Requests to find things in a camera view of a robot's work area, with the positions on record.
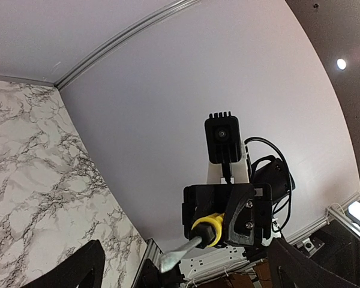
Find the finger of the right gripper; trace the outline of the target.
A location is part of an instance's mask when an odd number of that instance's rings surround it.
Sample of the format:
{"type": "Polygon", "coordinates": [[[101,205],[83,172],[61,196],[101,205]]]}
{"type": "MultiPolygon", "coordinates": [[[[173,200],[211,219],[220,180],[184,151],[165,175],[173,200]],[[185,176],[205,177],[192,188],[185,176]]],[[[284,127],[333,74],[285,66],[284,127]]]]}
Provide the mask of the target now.
{"type": "Polygon", "coordinates": [[[185,236],[190,236],[194,222],[212,212],[211,187],[185,188],[185,236]]]}
{"type": "Polygon", "coordinates": [[[254,193],[252,184],[233,184],[224,213],[224,243],[235,247],[254,244],[254,193]]]}

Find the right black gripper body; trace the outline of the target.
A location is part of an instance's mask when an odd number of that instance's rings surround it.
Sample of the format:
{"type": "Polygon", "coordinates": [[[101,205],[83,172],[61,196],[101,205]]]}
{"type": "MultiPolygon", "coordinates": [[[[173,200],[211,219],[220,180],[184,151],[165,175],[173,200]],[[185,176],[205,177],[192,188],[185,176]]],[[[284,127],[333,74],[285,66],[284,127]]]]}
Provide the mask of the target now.
{"type": "MultiPolygon", "coordinates": [[[[212,213],[225,213],[228,199],[231,194],[233,184],[202,184],[191,185],[187,187],[211,187],[212,188],[212,213]]],[[[258,247],[262,245],[264,240],[271,239],[272,234],[272,188],[269,184],[260,183],[252,184],[255,189],[254,193],[254,244],[258,247]]],[[[184,227],[185,236],[185,188],[183,191],[182,203],[182,225],[184,227]]],[[[220,241],[214,246],[223,248],[227,246],[224,243],[224,234],[220,241]]]]}

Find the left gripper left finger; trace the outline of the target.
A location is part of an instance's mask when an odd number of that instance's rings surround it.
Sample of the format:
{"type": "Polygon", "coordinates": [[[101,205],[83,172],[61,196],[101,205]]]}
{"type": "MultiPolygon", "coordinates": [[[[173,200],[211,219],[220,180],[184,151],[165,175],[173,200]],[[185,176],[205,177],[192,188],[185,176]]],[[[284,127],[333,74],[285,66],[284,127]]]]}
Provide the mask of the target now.
{"type": "Polygon", "coordinates": [[[99,240],[91,240],[45,275],[25,287],[101,287],[104,250],[99,240]]]}

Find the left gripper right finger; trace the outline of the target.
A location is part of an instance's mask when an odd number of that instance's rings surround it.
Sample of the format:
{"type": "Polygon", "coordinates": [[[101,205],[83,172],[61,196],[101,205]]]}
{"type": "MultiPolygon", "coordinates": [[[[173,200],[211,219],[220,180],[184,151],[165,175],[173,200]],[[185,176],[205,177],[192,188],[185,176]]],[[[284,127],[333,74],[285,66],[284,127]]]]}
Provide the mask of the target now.
{"type": "Polygon", "coordinates": [[[273,239],[267,249],[273,287],[357,287],[325,269],[284,239],[273,239]]]}

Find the yellow handled screwdriver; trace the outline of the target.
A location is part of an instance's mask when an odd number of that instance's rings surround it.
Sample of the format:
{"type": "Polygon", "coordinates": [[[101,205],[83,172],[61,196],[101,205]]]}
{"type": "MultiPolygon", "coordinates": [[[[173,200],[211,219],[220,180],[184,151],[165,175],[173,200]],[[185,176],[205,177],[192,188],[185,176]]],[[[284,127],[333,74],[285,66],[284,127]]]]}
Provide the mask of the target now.
{"type": "Polygon", "coordinates": [[[169,272],[194,248],[204,249],[215,246],[223,234],[223,219],[224,213],[213,213],[197,219],[192,225],[188,242],[160,257],[159,271],[169,272]]]}

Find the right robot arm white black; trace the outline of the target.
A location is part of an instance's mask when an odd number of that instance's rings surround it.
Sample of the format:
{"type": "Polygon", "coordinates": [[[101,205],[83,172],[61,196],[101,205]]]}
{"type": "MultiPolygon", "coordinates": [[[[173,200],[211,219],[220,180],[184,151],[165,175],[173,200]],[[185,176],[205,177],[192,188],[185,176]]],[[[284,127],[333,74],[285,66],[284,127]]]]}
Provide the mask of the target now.
{"type": "Polygon", "coordinates": [[[185,187],[182,224],[188,242],[164,253],[158,264],[146,260],[137,286],[179,287],[185,281],[180,262],[195,248],[242,247],[248,261],[264,258],[272,240],[281,236],[273,219],[273,206],[294,188],[285,163],[273,155],[251,165],[247,184],[185,187]]]}

